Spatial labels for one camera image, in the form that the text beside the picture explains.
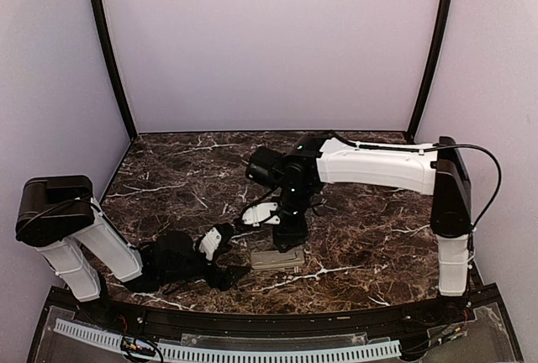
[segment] white bracket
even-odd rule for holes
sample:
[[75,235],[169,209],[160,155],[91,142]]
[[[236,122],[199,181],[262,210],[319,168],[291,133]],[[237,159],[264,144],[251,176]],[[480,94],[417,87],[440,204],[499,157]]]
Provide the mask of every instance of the white bracket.
[[218,249],[221,240],[222,235],[220,235],[219,231],[213,227],[203,236],[198,251],[205,254],[206,260],[213,260],[213,255]]
[[243,224],[248,224],[254,227],[260,225],[259,222],[264,222],[267,224],[280,224],[280,218],[278,216],[273,216],[266,222],[267,218],[271,216],[278,208],[278,204],[275,202],[270,203],[260,203],[259,205],[253,206],[252,208],[246,209],[243,213]]

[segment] curved black frame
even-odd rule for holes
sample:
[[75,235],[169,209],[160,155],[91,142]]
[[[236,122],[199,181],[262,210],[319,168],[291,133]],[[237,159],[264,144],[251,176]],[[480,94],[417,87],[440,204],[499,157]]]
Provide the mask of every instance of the curved black frame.
[[434,35],[431,39],[430,52],[428,54],[428,60],[426,61],[426,67],[422,82],[420,83],[419,95],[414,105],[413,115],[407,131],[405,132],[405,139],[409,143],[414,143],[414,136],[417,134],[417,130],[420,126],[420,120],[424,114],[428,96],[430,95],[431,83],[434,80],[435,69],[437,68],[437,61],[439,60],[440,48],[443,44],[443,37],[445,35],[446,21],[448,20],[448,11],[451,6],[451,0],[439,0],[439,8],[437,10],[437,19],[435,20]]
[[[422,115],[424,114],[425,106],[428,101],[431,83],[433,82],[437,61],[439,60],[440,48],[443,43],[443,36],[445,35],[446,20],[448,19],[450,4],[451,0],[439,1],[434,33],[430,45],[430,52],[428,54],[428,60],[426,61],[426,67],[422,77],[422,82],[420,84],[419,94],[414,105],[413,114],[411,116],[407,131],[403,132],[406,140],[409,143],[414,143],[414,136],[419,129],[420,120],[422,119]],[[135,122],[130,112],[125,91],[119,77],[118,65],[116,63],[116,58],[114,57],[113,46],[110,40],[110,34],[108,32],[103,0],[92,0],[92,7],[93,15],[95,17],[95,24],[97,25],[98,29],[99,40],[101,41],[104,60],[107,64],[108,75],[110,76],[110,81],[112,82],[112,87],[114,90],[114,96],[116,97],[119,111],[121,112],[122,119],[124,120],[125,128],[129,133],[129,137],[131,140],[133,140],[136,139],[138,133],[136,131]]]
[[133,115],[129,109],[129,104],[127,103],[124,86],[122,85],[121,78],[119,77],[118,64],[116,63],[112,41],[110,40],[110,34],[108,32],[103,0],[91,0],[91,2],[93,17],[95,18],[95,25],[98,29],[99,41],[101,42],[101,50],[103,51],[104,61],[107,65],[108,76],[110,77],[110,82],[112,83],[114,96],[116,97],[116,102],[118,103],[119,112],[121,113],[121,118],[124,121],[127,134],[129,135],[131,141],[133,141],[138,136],[138,133],[136,132],[135,121],[133,120]]
[[[479,282],[477,273],[472,274],[474,289],[469,301],[472,308],[497,303],[502,320],[508,332],[514,356],[523,361],[523,355],[516,338],[514,327],[510,322],[508,311],[496,284],[484,286]],[[45,301],[40,319],[34,333],[27,363],[34,363],[38,346],[45,330],[50,308],[52,306],[71,310],[75,319],[93,324],[84,313],[77,308],[78,301],[71,292],[59,287],[52,287]],[[129,333],[143,335],[154,340],[161,338],[181,340],[182,334],[204,334],[219,337],[240,338],[304,338],[311,336],[327,336],[337,334],[367,333],[369,339],[389,337],[399,339],[402,345],[416,345],[428,339],[428,326],[413,324],[405,319],[417,313],[442,308],[444,301],[439,298],[411,302],[392,307],[354,310],[340,313],[319,313],[304,315],[239,315],[222,313],[195,313],[152,308],[112,302],[129,323]],[[446,320],[438,324],[448,324]]]

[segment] white cable tray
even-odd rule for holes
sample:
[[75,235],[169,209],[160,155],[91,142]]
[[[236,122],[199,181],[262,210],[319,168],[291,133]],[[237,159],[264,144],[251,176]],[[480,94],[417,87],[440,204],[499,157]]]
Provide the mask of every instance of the white cable tray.
[[[122,353],[121,335],[58,318],[54,331],[85,344]],[[360,363],[401,356],[398,340],[339,349],[251,352],[191,348],[160,342],[166,362],[193,363]]]

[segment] black frame pole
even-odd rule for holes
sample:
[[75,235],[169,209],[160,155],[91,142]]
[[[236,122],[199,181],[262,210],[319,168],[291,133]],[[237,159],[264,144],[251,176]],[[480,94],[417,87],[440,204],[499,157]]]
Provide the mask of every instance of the black frame pole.
[[411,116],[411,121],[405,132],[405,138],[409,143],[414,143],[414,136],[417,134],[420,120],[422,119],[426,102],[428,101],[431,83],[434,80],[435,68],[437,67],[437,61],[439,60],[440,48],[443,43],[443,36],[445,35],[446,20],[448,19],[448,10],[450,6],[451,0],[439,0],[434,34],[431,39],[430,53],[428,54],[428,60],[426,61],[426,67],[422,82],[420,83],[419,95],[417,96],[417,101],[414,105],[413,115]]
[[127,97],[125,96],[124,87],[121,84],[119,77],[118,65],[116,64],[116,58],[114,56],[112,41],[110,40],[110,34],[108,33],[107,19],[104,14],[103,0],[91,0],[93,17],[95,18],[95,25],[98,28],[99,41],[101,41],[101,50],[103,51],[104,61],[107,65],[108,75],[110,82],[112,83],[112,89],[116,102],[118,103],[119,112],[121,118],[124,121],[125,129],[132,140],[136,139],[138,133],[136,132],[135,121],[133,115],[130,112],[129,104],[127,103]]

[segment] black cable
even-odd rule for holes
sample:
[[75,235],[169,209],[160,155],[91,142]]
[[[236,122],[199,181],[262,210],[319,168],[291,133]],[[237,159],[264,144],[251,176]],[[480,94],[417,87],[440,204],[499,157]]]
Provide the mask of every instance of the black cable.
[[418,354],[419,352],[413,352],[413,350],[415,349],[418,349],[420,346],[423,346],[423,345],[426,345],[428,344],[429,342],[431,342],[432,340],[434,340],[435,338],[439,338],[439,335],[441,335],[443,332],[445,332],[447,329],[450,328],[451,325],[454,324],[454,322],[456,321],[456,317],[454,317],[447,325],[445,325],[442,329],[440,329],[439,331],[437,331],[435,334],[431,335],[427,340],[425,340],[424,342],[420,342],[418,345],[415,345],[413,346],[412,348],[408,348],[406,350],[402,350],[402,353],[407,353],[407,354]]
[[402,318],[402,321],[404,321],[405,323],[413,323],[417,325],[422,325],[423,327],[431,328],[431,327],[438,326],[444,319],[445,317],[441,317],[437,321],[434,321],[434,322],[424,322],[424,321],[419,321],[418,319],[414,319],[414,318]]
[[343,136],[340,136],[334,130],[330,130],[329,135],[331,135],[335,139],[338,139],[344,145],[348,145],[348,146],[351,146],[351,147],[357,147],[355,142],[352,142],[351,140],[348,140],[348,139],[344,138]]
[[[130,337],[133,339],[133,342],[129,342],[126,337]],[[140,342],[144,342],[145,344],[151,346],[151,348],[155,351],[155,354],[156,355],[159,355],[159,360],[161,363],[164,363],[165,361],[165,356],[162,354],[161,350],[159,349],[159,346],[157,346],[153,341],[147,339],[146,337],[144,336],[140,336],[140,335],[132,335],[132,334],[123,334],[122,337],[121,337],[121,342],[123,343],[124,341],[126,343],[131,343],[131,344],[134,344],[136,345],[136,341],[139,340]],[[129,348],[127,348],[126,350],[121,350],[122,352],[125,352],[125,354],[128,356],[128,360],[134,362],[134,363],[146,363],[147,361],[151,361],[153,360],[153,357],[155,356],[148,356],[149,359],[144,359],[144,358],[141,358],[141,357],[138,357],[138,356],[134,356],[130,351]]]
[[440,145],[437,147],[432,147],[429,149],[424,149],[425,153],[430,153],[431,151],[439,151],[439,150],[446,150],[446,149],[473,149],[473,150],[479,150],[485,153],[486,155],[493,160],[493,163],[495,163],[495,167],[497,167],[497,186],[495,187],[495,190],[493,191],[493,195],[489,198],[489,201],[486,203],[486,206],[482,209],[482,212],[477,216],[474,223],[472,224],[473,228],[477,227],[478,222],[483,217],[483,215],[488,211],[489,207],[492,205],[493,201],[498,195],[498,192],[501,189],[501,184],[503,183],[503,170],[501,168],[500,163],[497,160],[497,157],[489,151],[488,149],[483,148],[482,146],[478,145],[467,145],[467,144],[461,144],[461,145]]
[[26,222],[23,227],[21,227],[17,233],[15,234],[15,239],[17,241],[20,241],[21,239],[21,235],[22,233],[28,229],[28,227],[37,219],[39,218],[42,218],[43,216],[46,216],[47,214],[50,214],[52,212],[54,212],[55,210],[57,209],[60,209],[60,208],[64,208],[64,207],[67,207],[67,206],[71,206],[72,204],[74,203],[87,203],[89,204],[92,208],[96,209],[99,213],[102,213],[103,211],[98,208],[97,205],[94,205],[93,203],[91,203],[90,201],[87,200],[87,198],[81,198],[81,199],[66,199],[65,201],[62,201],[60,203],[57,203],[56,205],[54,205],[52,208],[48,208],[46,210],[44,210],[43,212],[39,212],[37,213],[35,216],[33,216],[28,222]]
[[422,349],[422,350],[416,350],[416,351],[412,351],[412,352],[406,352],[408,355],[423,355],[424,353],[426,352],[429,352],[430,350],[438,347],[438,346],[441,346],[441,345],[444,345],[444,344],[447,344],[448,342],[452,342],[453,340],[455,339],[458,339],[460,337],[460,335],[456,335],[458,334],[458,329],[461,329],[461,327],[458,327],[457,329],[454,329],[453,331],[451,331],[449,334],[446,334],[446,335],[443,335],[441,337],[438,337],[436,340],[435,340],[435,343],[430,345],[429,347],[427,347],[426,349]]
[[489,207],[492,205],[493,201],[498,195],[498,192],[501,189],[501,184],[503,182],[503,171],[501,168],[500,163],[497,160],[497,157],[489,151],[488,149],[478,146],[478,145],[469,145],[469,144],[455,144],[455,145],[437,145],[435,147],[430,147],[426,149],[417,149],[417,148],[406,148],[406,147],[392,147],[392,146],[382,146],[382,145],[358,145],[354,142],[351,142],[345,138],[342,138],[340,135],[338,135],[336,132],[332,132],[331,134],[338,139],[340,142],[342,142],[345,145],[349,145],[351,147],[355,147],[358,149],[364,149],[364,150],[388,150],[388,151],[408,151],[413,153],[430,153],[432,151],[440,151],[440,150],[448,150],[448,149],[472,149],[472,150],[478,150],[483,152],[484,154],[488,155],[489,158],[495,163],[495,167],[497,167],[497,186],[495,187],[495,190],[493,191],[493,195],[489,198],[488,202],[486,203],[486,206],[482,209],[482,212],[480,212],[475,219],[474,223],[472,224],[473,228],[477,227],[478,222],[482,219],[483,215],[489,210]]

